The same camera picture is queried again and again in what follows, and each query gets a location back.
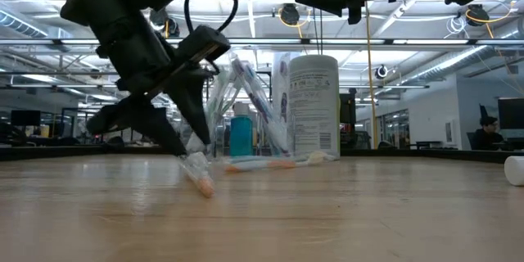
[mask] desk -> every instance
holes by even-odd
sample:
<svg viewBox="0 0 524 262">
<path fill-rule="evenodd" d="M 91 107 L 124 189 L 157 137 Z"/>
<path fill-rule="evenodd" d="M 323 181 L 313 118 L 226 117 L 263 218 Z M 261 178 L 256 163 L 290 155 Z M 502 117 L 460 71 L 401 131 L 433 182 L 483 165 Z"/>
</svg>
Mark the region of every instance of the desk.
<svg viewBox="0 0 524 262">
<path fill-rule="evenodd" d="M 502 165 L 352 157 L 219 175 L 172 156 L 0 162 L 2 261 L 521 262 L 524 189 Z"/>
<path fill-rule="evenodd" d="M 420 141 L 415 144 L 409 144 L 409 147 L 416 147 L 418 150 L 423 148 L 441 147 L 442 142 L 439 141 Z"/>
</svg>

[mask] blue bottle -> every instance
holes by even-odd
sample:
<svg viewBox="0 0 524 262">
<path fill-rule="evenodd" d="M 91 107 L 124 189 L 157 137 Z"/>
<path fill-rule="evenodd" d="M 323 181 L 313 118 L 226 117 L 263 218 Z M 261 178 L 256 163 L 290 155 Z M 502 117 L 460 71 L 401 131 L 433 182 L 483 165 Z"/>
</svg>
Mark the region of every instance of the blue bottle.
<svg viewBox="0 0 524 262">
<path fill-rule="evenodd" d="M 229 135 L 230 156 L 253 155 L 253 122 L 249 117 L 249 105 L 236 102 L 233 106 L 235 116 L 231 119 Z"/>
</svg>

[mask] person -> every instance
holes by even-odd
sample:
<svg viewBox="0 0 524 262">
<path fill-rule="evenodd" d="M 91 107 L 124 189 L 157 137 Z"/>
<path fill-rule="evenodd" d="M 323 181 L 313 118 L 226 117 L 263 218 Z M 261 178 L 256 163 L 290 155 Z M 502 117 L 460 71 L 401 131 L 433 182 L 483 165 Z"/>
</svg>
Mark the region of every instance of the person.
<svg viewBox="0 0 524 262">
<path fill-rule="evenodd" d="M 472 149 L 477 151 L 496 151 L 499 149 L 493 143 L 503 142 L 504 138 L 498 134 L 497 118 L 487 116 L 481 118 L 481 127 L 473 134 Z"/>
</svg>

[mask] white cap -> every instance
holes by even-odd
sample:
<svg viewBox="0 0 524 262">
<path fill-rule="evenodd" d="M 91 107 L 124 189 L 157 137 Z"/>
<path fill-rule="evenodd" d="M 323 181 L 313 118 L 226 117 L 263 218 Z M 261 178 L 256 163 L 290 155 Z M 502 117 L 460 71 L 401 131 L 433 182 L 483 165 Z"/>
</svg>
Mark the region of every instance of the white cap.
<svg viewBox="0 0 524 262">
<path fill-rule="evenodd" d="M 235 115 L 249 115 L 249 105 L 243 102 L 235 102 L 233 111 Z"/>
</svg>

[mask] product label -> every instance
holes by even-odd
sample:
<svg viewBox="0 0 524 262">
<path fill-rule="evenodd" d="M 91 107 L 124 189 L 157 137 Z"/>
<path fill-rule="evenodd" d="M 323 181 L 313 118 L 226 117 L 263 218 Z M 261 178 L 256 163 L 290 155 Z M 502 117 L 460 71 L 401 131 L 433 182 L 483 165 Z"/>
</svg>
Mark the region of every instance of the product label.
<svg viewBox="0 0 524 262">
<path fill-rule="evenodd" d="M 295 153 L 338 154 L 338 75 L 318 65 L 300 66 L 290 75 L 289 124 Z"/>
</svg>

